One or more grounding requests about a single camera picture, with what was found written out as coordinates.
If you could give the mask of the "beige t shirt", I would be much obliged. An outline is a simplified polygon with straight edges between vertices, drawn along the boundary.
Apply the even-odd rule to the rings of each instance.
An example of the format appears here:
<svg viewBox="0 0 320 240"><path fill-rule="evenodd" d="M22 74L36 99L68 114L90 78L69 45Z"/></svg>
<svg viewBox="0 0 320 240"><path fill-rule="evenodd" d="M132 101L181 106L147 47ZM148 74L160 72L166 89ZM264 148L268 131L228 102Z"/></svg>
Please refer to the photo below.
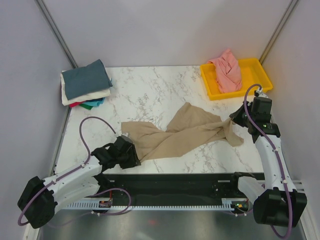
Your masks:
<svg viewBox="0 0 320 240"><path fill-rule="evenodd" d="M138 159L143 161L181 157L195 148L214 141L227 141L232 147L243 144L233 131L230 118L221 117L185 103L167 125L165 131L151 122L121 123L121 131L135 145Z"/></svg>

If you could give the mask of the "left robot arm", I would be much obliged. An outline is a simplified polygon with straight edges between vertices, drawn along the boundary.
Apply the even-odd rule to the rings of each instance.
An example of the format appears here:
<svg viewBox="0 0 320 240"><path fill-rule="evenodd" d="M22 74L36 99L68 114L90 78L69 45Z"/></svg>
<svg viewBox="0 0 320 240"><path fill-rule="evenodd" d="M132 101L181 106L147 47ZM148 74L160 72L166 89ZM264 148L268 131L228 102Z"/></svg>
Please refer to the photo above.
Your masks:
<svg viewBox="0 0 320 240"><path fill-rule="evenodd" d="M140 164L133 141L121 135L114 143L96 148L89 154L89 160L79 166L45 179L31 178L17 205L27 223L38 229L71 203L94 195L106 196L110 191L110 181L104 175L106 170L116 165L128 169Z"/></svg>

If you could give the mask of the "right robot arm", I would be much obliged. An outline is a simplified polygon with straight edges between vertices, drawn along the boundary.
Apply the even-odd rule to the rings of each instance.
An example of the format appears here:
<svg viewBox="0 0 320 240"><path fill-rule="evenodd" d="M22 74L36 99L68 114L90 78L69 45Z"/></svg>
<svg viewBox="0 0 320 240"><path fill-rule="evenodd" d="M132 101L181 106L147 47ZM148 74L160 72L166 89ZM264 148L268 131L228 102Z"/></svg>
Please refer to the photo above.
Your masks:
<svg viewBox="0 0 320 240"><path fill-rule="evenodd" d="M271 122L272 100L256 96L245 101L231 120L248 129L261 158L264 187L250 173L234 174L229 191L235 197L243 194L253 204L254 220L258 224L296 227L307 205L307 197L293 183L281 150L278 125Z"/></svg>

